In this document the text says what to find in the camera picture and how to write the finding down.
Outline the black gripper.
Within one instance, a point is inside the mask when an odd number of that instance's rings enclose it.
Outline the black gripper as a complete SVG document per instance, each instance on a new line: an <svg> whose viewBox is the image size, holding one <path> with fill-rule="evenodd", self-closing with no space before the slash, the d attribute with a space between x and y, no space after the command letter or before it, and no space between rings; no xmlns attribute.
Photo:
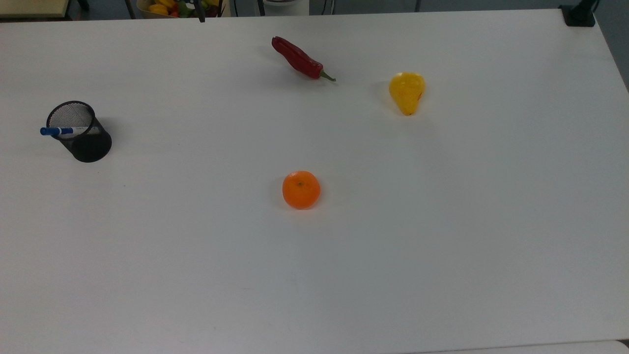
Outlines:
<svg viewBox="0 0 629 354"><path fill-rule="evenodd" d="M185 0L184 3L187 7L196 7L197 18L201 23L206 22L205 9L202 6L201 0Z"/></svg>

